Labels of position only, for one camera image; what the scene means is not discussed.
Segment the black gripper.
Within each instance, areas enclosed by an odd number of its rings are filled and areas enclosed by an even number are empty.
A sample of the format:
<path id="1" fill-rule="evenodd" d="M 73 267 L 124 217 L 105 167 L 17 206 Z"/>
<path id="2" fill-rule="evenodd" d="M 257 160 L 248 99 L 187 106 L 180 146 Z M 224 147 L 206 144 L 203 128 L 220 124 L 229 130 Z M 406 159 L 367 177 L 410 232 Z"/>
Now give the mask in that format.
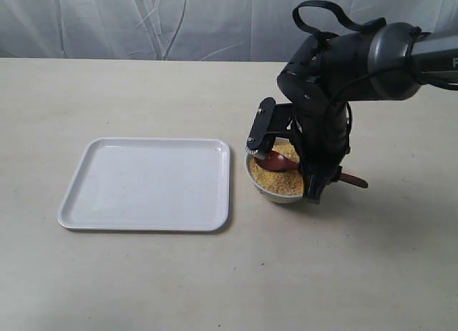
<path id="1" fill-rule="evenodd" d="M 324 189 L 338 180 L 350 150 L 350 132 L 351 108 L 345 100 L 321 97 L 279 103 L 267 97 L 258 106 L 245 151 L 266 156 L 275 141 L 288 140 L 302 169 L 303 198 L 320 204 Z"/>

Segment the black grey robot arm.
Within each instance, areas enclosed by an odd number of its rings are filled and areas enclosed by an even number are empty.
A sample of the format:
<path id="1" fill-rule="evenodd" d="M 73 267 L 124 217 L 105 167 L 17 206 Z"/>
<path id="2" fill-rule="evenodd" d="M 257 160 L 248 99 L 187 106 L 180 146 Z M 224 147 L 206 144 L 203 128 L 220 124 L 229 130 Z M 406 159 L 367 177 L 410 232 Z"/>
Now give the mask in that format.
<path id="1" fill-rule="evenodd" d="M 403 101 L 424 85 L 457 88 L 457 35 L 424 32 L 404 22 L 339 36 L 313 33 L 277 78 L 285 104 L 265 98 L 258 106 L 246 153 L 271 169 L 288 168 L 272 153 L 277 139 L 298 154 L 301 196 L 319 203 L 324 189 L 342 181 L 365 188 L 365 180 L 345 174 L 350 152 L 353 101 Z"/>

